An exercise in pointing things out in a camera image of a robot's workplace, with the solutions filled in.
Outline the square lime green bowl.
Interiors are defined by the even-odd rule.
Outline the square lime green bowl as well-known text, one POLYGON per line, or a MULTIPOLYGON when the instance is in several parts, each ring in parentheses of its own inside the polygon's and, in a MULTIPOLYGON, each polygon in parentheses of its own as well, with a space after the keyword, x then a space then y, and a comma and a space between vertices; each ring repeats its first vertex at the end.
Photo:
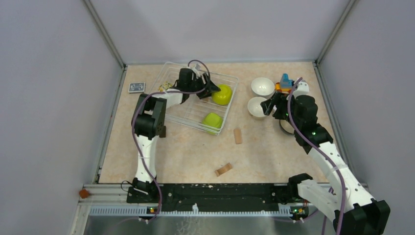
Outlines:
POLYGON ((202 124, 207 126, 209 134, 218 135, 223 124, 223 118, 216 113, 209 113, 203 119, 202 124))

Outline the teal ceramic bowl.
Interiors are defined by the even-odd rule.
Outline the teal ceramic bowl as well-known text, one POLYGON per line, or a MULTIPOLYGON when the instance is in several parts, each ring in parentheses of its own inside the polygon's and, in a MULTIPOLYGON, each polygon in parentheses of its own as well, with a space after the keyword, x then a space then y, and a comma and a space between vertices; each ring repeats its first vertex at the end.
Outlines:
POLYGON ((280 130, 287 135, 294 135, 294 128, 285 120, 279 120, 280 130))

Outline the white bowl with blue rim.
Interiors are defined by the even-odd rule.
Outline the white bowl with blue rim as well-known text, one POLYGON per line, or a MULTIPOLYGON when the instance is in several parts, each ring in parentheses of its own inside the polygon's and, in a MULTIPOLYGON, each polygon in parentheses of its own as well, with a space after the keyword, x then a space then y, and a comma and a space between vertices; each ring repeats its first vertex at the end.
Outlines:
POLYGON ((269 97, 275 91, 275 84, 269 78, 258 77, 251 82, 251 90, 256 96, 269 97))

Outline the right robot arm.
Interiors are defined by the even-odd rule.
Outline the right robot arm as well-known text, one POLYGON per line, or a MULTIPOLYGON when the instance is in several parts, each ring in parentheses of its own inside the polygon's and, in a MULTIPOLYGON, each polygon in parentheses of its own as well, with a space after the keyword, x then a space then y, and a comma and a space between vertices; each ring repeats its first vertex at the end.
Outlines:
POLYGON ((275 93, 260 104, 264 115, 271 114, 293 127, 296 142, 330 183, 331 190, 327 190, 306 173, 292 176, 288 198, 313 204, 332 222, 338 235, 383 234, 391 213, 389 205, 376 200, 353 175, 334 139, 318 123, 318 106, 308 92, 302 78, 277 82, 275 93))

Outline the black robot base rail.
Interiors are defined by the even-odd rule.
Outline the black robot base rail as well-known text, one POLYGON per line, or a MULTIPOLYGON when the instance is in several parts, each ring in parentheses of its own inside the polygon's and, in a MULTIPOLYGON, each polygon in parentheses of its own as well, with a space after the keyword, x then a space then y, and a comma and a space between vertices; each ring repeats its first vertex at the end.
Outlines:
POLYGON ((162 212, 276 212, 289 206, 289 213, 306 215, 311 205, 287 184, 162 184, 129 187, 127 203, 161 204, 162 212))

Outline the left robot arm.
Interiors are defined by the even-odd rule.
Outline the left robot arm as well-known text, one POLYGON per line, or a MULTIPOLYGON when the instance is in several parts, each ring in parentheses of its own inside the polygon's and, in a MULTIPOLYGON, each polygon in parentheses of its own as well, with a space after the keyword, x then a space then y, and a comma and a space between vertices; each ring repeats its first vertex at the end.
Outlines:
POLYGON ((193 94, 203 99, 219 91, 209 70, 201 72, 196 67, 187 66, 179 70, 179 77, 171 87, 139 96, 131 121, 138 149, 138 167, 132 186, 144 202, 152 202, 157 196, 155 153, 157 141, 166 131, 166 110, 184 103, 193 94))

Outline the round lime green bowl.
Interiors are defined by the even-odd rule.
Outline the round lime green bowl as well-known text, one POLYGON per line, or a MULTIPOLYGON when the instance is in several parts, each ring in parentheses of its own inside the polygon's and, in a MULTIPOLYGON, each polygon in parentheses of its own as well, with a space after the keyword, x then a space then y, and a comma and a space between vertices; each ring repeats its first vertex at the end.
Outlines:
POLYGON ((220 84, 220 91, 212 94, 212 101, 218 105, 228 105, 232 97, 232 89, 229 85, 220 84))

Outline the white wire dish rack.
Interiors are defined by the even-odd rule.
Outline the white wire dish rack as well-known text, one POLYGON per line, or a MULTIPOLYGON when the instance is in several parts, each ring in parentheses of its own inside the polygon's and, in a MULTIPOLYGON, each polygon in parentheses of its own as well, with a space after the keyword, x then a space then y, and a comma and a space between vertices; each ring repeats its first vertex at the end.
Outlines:
MULTIPOLYGON (((185 67, 186 65, 183 64, 166 62, 162 66, 161 71, 153 83, 153 86, 148 90, 148 92, 158 92, 159 86, 164 82, 174 84, 174 82, 179 78, 180 69, 185 67)), ((207 126, 203 125, 202 121, 207 114, 216 113, 223 118, 223 124, 219 131, 219 134, 221 133, 229 114, 229 109, 233 102, 239 79, 235 76, 221 73, 211 72, 210 74, 211 80, 215 85, 219 86, 220 84, 226 84, 231 87, 232 97, 230 103, 228 105, 218 105, 212 101, 211 97, 199 99, 197 95, 193 94, 184 104, 174 105, 171 108, 168 108, 166 110, 166 120, 207 132, 207 126)))

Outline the beige ceramic bowl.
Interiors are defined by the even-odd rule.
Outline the beige ceramic bowl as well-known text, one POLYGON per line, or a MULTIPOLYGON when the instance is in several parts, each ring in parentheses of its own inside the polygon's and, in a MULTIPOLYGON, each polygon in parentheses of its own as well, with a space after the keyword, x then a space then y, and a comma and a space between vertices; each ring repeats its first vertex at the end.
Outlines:
POLYGON ((255 119, 264 119, 266 116, 263 113, 261 102, 266 101, 264 97, 253 97, 248 101, 247 108, 249 114, 255 119))

